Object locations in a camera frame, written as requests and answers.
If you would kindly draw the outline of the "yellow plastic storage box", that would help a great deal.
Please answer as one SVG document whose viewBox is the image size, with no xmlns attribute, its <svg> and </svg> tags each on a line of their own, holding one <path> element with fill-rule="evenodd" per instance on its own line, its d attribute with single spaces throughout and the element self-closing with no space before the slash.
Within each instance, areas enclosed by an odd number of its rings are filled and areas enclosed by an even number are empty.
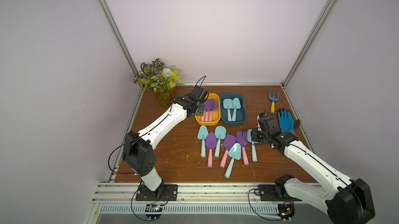
<svg viewBox="0 0 399 224">
<path fill-rule="evenodd" d="M 202 122 L 200 116 L 195 116 L 195 119 L 199 125 L 205 125 L 205 126 L 215 126 L 218 124 L 220 118 L 221 118 L 221 110 L 220 110 L 220 98 L 217 94 L 215 93 L 210 93 L 208 99 L 214 99 L 217 102 L 217 110 L 214 111 L 213 113 L 213 121 L 212 122 Z"/>
</svg>

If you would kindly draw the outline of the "dark teal storage box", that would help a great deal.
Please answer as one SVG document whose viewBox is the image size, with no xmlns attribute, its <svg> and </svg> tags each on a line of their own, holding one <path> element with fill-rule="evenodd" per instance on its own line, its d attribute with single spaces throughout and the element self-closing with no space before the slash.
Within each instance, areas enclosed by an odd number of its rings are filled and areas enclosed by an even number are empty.
<svg viewBox="0 0 399 224">
<path fill-rule="evenodd" d="M 225 93 L 220 96 L 221 119 L 224 125 L 241 126 L 247 119 L 245 101 L 241 94 Z"/>
</svg>

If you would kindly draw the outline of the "teal shovel eleventh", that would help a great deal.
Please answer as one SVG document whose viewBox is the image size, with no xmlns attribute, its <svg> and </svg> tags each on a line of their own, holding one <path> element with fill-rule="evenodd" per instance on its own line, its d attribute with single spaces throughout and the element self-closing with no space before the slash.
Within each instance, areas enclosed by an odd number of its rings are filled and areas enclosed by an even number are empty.
<svg viewBox="0 0 399 224">
<path fill-rule="evenodd" d="M 235 122 L 237 110 L 241 109 L 241 101 L 238 97 L 235 97 L 235 98 L 233 98 L 232 103 L 233 103 L 232 121 Z"/>
</svg>

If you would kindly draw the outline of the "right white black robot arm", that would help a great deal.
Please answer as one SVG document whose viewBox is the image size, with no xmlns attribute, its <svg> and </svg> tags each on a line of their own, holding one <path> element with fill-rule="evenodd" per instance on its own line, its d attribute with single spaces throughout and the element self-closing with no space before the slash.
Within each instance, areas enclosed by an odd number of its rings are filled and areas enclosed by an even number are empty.
<svg viewBox="0 0 399 224">
<path fill-rule="evenodd" d="M 251 139 L 270 145 L 320 184 L 317 188 L 286 174 L 275 180 L 280 198 L 299 199 L 325 213 L 335 224 L 366 224 L 376 216 L 371 189 L 364 180 L 353 180 L 327 164 L 294 134 L 281 131 L 272 117 L 258 117 L 257 121 Z"/>
</svg>

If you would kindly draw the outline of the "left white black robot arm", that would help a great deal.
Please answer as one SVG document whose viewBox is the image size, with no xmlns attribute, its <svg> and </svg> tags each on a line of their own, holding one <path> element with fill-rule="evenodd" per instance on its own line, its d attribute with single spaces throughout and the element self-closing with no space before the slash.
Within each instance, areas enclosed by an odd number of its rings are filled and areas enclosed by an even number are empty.
<svg viewBox="0 0 399 224">
<path fill-rule="evenodd" d="M 125 136 L 122 160 L 138 175 L 147 191 L 155 198 L 163 193 L 164 181 L 156 171 L 154 150 L 160 141 L 180 122 L 204 114 L 209 92 L 196 85 L 189 94 L 174 99 L 170 107 L 154 122 Z"/>
</svg>

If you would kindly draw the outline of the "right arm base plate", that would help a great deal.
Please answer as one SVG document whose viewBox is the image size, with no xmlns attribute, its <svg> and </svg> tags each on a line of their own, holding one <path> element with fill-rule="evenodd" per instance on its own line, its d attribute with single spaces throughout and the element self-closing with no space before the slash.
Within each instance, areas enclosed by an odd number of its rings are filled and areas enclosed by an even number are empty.
<svg viewBox="0 0 399 224">
<path fill-rule="evenodd" d="M 300 201 L 299 199 L 289 196 L 283 186 L 275 184 L 258 185 L 255 194 L 260 196 L 261 201 Z"/>
</svg>

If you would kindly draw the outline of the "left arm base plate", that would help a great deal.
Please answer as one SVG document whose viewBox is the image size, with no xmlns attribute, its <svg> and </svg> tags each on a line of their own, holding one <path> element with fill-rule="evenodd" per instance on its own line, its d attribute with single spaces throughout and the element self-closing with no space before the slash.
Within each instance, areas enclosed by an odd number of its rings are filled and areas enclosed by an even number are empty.
<svg viewBox="0 0 399 224">
<path fill-rule="evenodd" d="M 138 187 L 136 201 L 176 201 L 178 194 L 177 184 L 162 183 L 155 191 L 151 191 L 146 185 Z"/>
</svg>

